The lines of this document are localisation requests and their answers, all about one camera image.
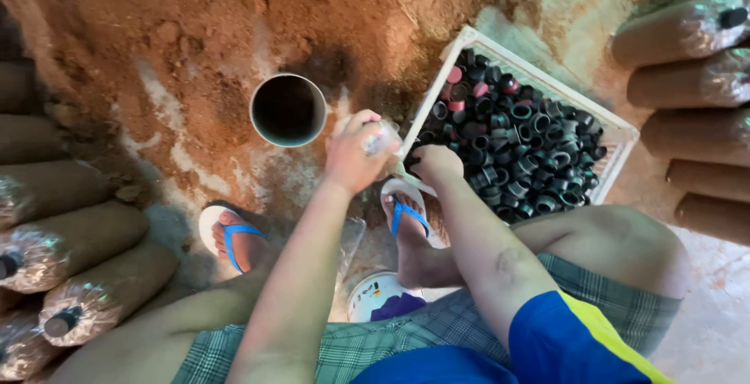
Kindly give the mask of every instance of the white flip-flop sole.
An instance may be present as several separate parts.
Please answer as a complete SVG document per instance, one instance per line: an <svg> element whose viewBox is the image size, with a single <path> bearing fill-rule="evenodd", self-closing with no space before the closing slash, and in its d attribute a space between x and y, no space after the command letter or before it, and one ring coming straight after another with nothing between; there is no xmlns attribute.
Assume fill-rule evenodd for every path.
<svg viewBox="0 0 750 384"><path fill-rule="evenodd" d="M224 212L229 211L230 213L239 216L235 211L230 210L227 207L221 205L212 205L207 207L200 213L200 219L198 220L198 232L200 233L200 240L203 241L203 245L207 247L211 254L219 256L219 250L216 249L216 241L214 240L214 231L211 230L216 223L219 223L219 216Z"/></svg>
<svg viewBox="0 0 750 384"><path fill-rule="evenodd" d="M425 208L425 199L422 197L421 192L417 187L408 184L407 182L404 182L403 180L399 178L392 178L388 179L387 182L385 182L380 189L380 202L382 204L382 201L385 200L385 197L393 195L397 192L403 192L407 194L414 202L417 203L417 205L421 208L422 215L425 217L425 221L427 220L427 209ZM430 232L430 237L427 238L427 240L430 242L430 245L432 245L433 248L437 249L444 249L448 247L443 241L441 241L437 236L435 235L435 231L432 229L432 227L427 224L427 229Z"/></svg>
<svg viewBox="0 0 750 384"><path fill-rule="evenodd" d="M409 290L398 284L398 274L392 271L381 271L367 276L354 288L346 303L346 319L349 322L370 322L370 315L391 296L401 296L408 293L411 296L425 298L421 289Z"/></svg>

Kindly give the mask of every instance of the concrete floor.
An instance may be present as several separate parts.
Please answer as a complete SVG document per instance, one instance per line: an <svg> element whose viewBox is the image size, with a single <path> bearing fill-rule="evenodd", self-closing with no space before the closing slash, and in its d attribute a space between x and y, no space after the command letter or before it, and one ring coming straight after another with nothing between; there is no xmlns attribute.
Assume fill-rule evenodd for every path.
<svg viewBox="0 0 750 384"><path fill-rule="evenodd" d="M581 7L578 2L585 2L585 5ZM567 8L571 7L577 8L575 13L569 13ZM525 13L525 6L520 5L512 23L499 10L486 8L475 26L639 127L648 112L628 105L624 92L628 72L609 63L606 52L602 51L610 34L635 9L633 0L541 0L536 8L537 14ZM541 26L534 25L535 16L542 20ZM155 100L169 101L168 98L164 100L166 91L163 88L154 84L150 88L155 90ZM343 95L343 101L332 103L336 108L332 113L336 117L348 113L346 93ZM170 116L169 111L164 111L164 115ZM122 139L134 153L139 145L143 145L129 140L127 131L123 131ZM261 158L273 158L295 166L294 160L285 159L283 152L275 148L268 148L267 154ZM143 168L152 172L152 179L164 195L164 205L155 205L148 210L157 223L153 228L154 238L172 245L195 241L197 216L207 202L205 196L183 193L172 180L163 180L146 162L143 162ZM666 185L663 180L665 169L665 160L653 159L642 145L638 145L607 201L632 205L669 223L681 193ZM310 184L314 183L315 177L312 175ZM312 186L303 188L298 199L306 201L312 189ZM281 243L291 227L293 222L271 230L273 240ZM358 229L361 225L355 223L350 227L353 236L361 230ZM723 382L746 382L746 377L750 376L750 363L745 360L750 352L750 248L684 229L674 230L693 259L691 292L652 360L678 382L705 382L717 376L722 377ZM395 243L385 227L365 230L359 248L348 274L350 279L337 292L332 320L345 318L343 304L347 286L369 272L395 269ZM217 263L198 241L184 259L178 280L204 287L234 274L230 265Z"/></svg>

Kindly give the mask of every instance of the foot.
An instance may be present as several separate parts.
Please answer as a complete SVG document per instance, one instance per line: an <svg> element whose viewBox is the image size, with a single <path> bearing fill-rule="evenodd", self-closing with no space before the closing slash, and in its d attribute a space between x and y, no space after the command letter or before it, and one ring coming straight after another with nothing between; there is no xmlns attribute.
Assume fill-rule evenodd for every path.
<svg viewBox="0 0 750 384"><path fill-rule="evenodd" d="M219 216L219 222L211 227L214 233L214 245L219 250L219 258L229 262L227 246L224 244L224 226L252 226L241 217L229 211ZM235 261L242 272L247 273L258 266L272 266L278 257L278 250L260 235L254 233L235 233L232 235L232 249Z"/></svg>
<svg viewBox="0 0 750 384"><path fill-rule="evenodd" d="M425 212L414 202L407 194L396 192L399 202L405 204L417 211L422 216ZM393 211L396 202L393 196L384 196L382 209L388 217L388 226L391 227L393 221ZM423 262L429 257L430 252L434 249L427 240L425 227L419 223L419 220L406 213L401 213L401 221L398 226L398 235L396 236L396 245L398 246L398 282L407 289L420 289L419 283L422 277Z"/></svg>

